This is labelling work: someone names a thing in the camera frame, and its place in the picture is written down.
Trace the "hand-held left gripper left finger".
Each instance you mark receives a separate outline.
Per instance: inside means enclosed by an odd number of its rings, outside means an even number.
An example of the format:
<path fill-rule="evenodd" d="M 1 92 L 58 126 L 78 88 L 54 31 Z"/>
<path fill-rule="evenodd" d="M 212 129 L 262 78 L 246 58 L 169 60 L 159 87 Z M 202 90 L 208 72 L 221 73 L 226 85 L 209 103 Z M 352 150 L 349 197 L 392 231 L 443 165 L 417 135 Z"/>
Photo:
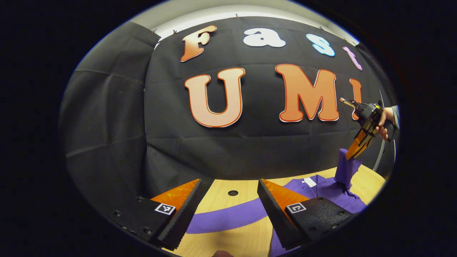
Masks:
<path fill-rule="evenodd" d="M 158 248 L 176 250 L 214 179 L 196 179 L 112 211 L 121 228 Z"/>

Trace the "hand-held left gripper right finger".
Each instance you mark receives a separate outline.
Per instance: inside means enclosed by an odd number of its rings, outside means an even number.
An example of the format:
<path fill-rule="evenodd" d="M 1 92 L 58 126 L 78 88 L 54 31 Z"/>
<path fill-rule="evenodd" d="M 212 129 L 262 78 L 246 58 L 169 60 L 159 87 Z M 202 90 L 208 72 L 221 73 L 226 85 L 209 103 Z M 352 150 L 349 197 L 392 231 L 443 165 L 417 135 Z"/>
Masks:
<path fill-rule="evenodd" d="M 286 250 L 307 247 L 356 216 L 326 197 L 308 198 L 262 178 L 258 180 L 257 194 Z"/>

